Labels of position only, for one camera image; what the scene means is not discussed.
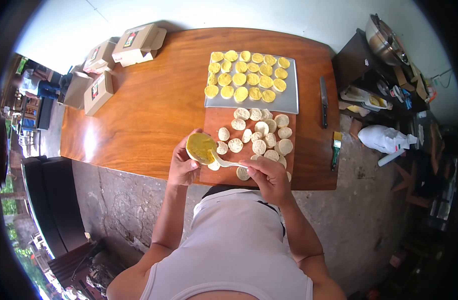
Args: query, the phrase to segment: white wall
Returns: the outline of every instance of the white wall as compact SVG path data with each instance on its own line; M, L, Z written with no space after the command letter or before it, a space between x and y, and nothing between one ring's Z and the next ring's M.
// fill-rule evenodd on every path
M263 7L261 1L246 0L88 2L47 0L35 14L16 52L65 74L104 39L160 20L166 21L169 31L204 27L281 31L320 41L338 52L356 28L365 28L369 14L378 13L400 35L413 62L426 77L451 67L435 32L412 0L265 0ZM453 81L451 85L456 87L454 78ZM433 102L434 114L443 123L458 122L458 117L448 118L442 112L446 107L458 108L458 89L447 89L440 95L443 96Z

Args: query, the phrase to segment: metal bowl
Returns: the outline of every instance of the metal bowl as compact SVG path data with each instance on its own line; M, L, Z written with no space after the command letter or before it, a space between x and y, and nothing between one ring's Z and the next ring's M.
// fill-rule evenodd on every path
M372 52L388 65L410 64L397 35L377 14L371 14L367 21L366 39Z

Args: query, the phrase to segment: wooden table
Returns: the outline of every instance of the wooden table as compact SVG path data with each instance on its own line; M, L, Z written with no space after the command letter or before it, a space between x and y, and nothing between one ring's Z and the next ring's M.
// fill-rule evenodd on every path
M115 95L87 117L67 107L61 156L120 171L166 179L174 146L204 125L204 87L212 51L250 51L294 58L299 115L293 190L334 190L332 140L339 131L334 71L327 45L296 35L244 28L206 28L168 33L153 61L112 72ZM329 98L322 129L319 78Z

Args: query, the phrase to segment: white plastic spoon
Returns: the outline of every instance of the white plastic spoon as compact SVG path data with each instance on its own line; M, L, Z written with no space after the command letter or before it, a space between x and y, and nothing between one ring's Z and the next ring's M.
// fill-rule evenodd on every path
M211 153L214 156L214 158L217 160L219 165L221 165L221 167L225 167L226 168L226 167L236 166L236 167L243 167L243 168L247 169L247 167L245 165L240 165L238 163L233 163L233 162L226 161L226 160L220 158L219 154L217 152L215 152L213 149L211 149Z

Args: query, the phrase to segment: pastry brush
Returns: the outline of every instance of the pastry brush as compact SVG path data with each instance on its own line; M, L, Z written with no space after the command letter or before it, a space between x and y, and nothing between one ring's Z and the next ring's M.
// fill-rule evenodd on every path
M337 165L337 158L339 157L339 150L342 146L342 133L334 131L334 156L332 157L332 171L335 170L335 165Z

